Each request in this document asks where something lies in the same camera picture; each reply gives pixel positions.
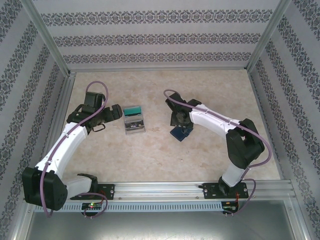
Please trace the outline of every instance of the blue object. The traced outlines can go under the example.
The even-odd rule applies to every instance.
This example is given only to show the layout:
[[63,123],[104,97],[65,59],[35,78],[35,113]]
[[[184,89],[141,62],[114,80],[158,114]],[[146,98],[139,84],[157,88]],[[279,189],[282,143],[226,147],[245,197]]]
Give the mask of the blue object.
[[193,128],[185,128],[181,126],[176,126],[174,129],[170,131],[171,135],[182,142],[183,139],[189,136],[192,132]]

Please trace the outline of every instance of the striped wall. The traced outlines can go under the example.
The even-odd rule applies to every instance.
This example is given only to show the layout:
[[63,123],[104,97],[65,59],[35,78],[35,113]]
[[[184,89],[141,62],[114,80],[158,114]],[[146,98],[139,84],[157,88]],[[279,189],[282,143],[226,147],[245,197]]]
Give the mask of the striped wall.
[[34,0],[72,70],[245,67],[279,0]]
[[64,76],[18,0],[0,2],[0,240],[44,151]]
[[283,176],[320,239],[320,0],[293,0],[250,73]]

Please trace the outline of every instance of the black bracket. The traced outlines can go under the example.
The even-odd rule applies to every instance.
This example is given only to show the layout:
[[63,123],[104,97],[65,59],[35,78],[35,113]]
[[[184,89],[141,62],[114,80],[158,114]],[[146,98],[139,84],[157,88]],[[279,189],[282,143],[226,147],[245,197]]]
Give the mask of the black bracket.
[[[106,199],[113,200],[115,195],[115,185],[114,184],[102,184],[99,183],[96,193],[103,194]],[[71,200],[102,200],[100,196],[97,195],[84,195],[84,196],[74,196],[70,198]]]
[[198,186],[203,189],[204,199],[247,199],[249,197],[247,185],[244,182],[239,182],[236,186],[231,187],[225,195],[221,192],[218,182],[206,182]]

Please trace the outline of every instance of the small box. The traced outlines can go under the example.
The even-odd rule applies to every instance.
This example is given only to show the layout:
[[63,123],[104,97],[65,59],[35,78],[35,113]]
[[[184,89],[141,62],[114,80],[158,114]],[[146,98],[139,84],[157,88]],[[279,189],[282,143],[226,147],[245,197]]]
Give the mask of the small box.
[[132,106],[123,109],[125,134],[138,134],[146,131],[141,106]]

